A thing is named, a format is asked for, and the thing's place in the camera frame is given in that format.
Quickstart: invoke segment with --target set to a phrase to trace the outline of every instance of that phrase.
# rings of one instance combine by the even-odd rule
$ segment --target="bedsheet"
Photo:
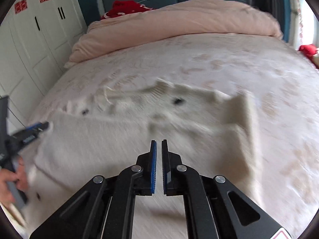
[[[228,95],[254,93],[264,210],[297,238],[319,207],[319,76],[306,58],[277,38],[183,35],[88,60],[62,76],[30,122],[44,121],[53,109],[93,94],[99,86],[132,90],[153,85],[158,77]],[[37,178],[30,181],[31,191]],[[41,214],[51,213],[38,207],[29,218]]]

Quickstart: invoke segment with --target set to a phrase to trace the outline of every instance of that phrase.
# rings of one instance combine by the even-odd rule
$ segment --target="warning label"
[[[291,237],[284,228],[281,228],[270,239],[291,239]]]

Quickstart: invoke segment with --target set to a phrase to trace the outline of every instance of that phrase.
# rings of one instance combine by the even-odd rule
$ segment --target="pink comforter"
[[[272,15],[247,4],[189,0],[153,11],[93,22],[87,34],[74,45],[65,67],[70,68],[76,63],[119,49],[196,33],[282,37],[279,23]]]

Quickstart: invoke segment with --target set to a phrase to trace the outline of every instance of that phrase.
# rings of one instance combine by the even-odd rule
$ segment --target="black door handle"
[[[59,14],[60,14],[61,20],[63,20],[62,14],[61,14],[61,11],[60,11],[60,8],[59,8],[59,7],[58,7],[58,10],[59,10]]]
[[[35,22],[36,22],[36,24],[37,24],[38,30],[40,31],[40,26],[39,26],[37,17],[35,17],[34,19],[35,19]]]
[[[62,12],[63,18],[65,19],[65,16],[64,16],[64,12],[63,12],[63,8],[62,8],[62,7],[61,7],[61,12]]]

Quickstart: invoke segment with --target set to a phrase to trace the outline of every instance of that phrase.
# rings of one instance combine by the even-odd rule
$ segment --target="wardrobe door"
[[[8,129],[14,132],[27,125],[43,94],[17,52],[9,27],[10,17],[8,14],[0,26],[0,96],[10,96]]]
[[[59,65],[65,72],[64,64],[72,53],[72,42],[69,41],[67,29],[63,25],[62,12],[56,0],[32,0],[40,28],[45,40]]]
[[[73,46],[79,37],[85,32],[86,25],[83,25],[84,18],[78,10],[78,0],[56,0],[62,14],[62,24]]]
[[[24,5],[22,9],[18,8],[19,3]],[[10,30],[17,51],[37,87],[46,94],[62,71],[41,31],[32,0],[17,0],[10,13]]]

